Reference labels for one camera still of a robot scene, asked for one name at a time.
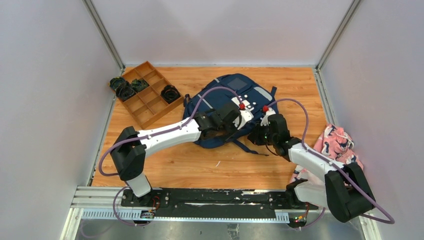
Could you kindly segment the navy blue backpack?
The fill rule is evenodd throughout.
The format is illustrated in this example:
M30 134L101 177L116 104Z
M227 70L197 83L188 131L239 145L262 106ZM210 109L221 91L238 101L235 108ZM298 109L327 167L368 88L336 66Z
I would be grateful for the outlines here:
M244 152L258 155L255 150L249 149L245 144L239 141L239 138L251 133L252 129L261 123L264 113L264 106L276 100L277 87L273 86L270 91L263 88L257 82L241 73L222 75L201 89L201 91L193 96L186 94L183 99L184 111L182 119L185 120L192 115L195 107L199 104L196 113L206 113L207 116L215 112L224 110L225 107L235 108L240 104L238 98L230 91L222 89L222 87L233 90L238 97L242 99L245 109L253 114L253 119L249 121L243 128L238 130L230 139L222 141L218 138L199 139L194 144L204 149L214 149L224 146L227 143L234 143Z

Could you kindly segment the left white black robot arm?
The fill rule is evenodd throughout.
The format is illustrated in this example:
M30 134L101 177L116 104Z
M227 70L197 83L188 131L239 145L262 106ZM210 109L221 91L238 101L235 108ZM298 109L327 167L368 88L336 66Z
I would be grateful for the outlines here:
M153 201L152 186L144 173L147 157L161 150L200 139L220 137L228 140L252 120L244 104L227 103L222 108L205 112L194 111L192 116L165 127L146 131L126 128L112 146L110 155L119 178L132 189L140 206Z

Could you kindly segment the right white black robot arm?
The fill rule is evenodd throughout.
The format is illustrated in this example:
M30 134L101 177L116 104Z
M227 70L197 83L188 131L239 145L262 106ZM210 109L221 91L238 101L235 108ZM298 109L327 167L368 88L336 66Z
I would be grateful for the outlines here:
M328 209L345 223L376 207L376 200L361 167L326 157L301 139L291 136L282 114L265 116L248 140L257 146L271 146L274 153L309 171L308 176L286 186L285 201L292 209L308 203Z

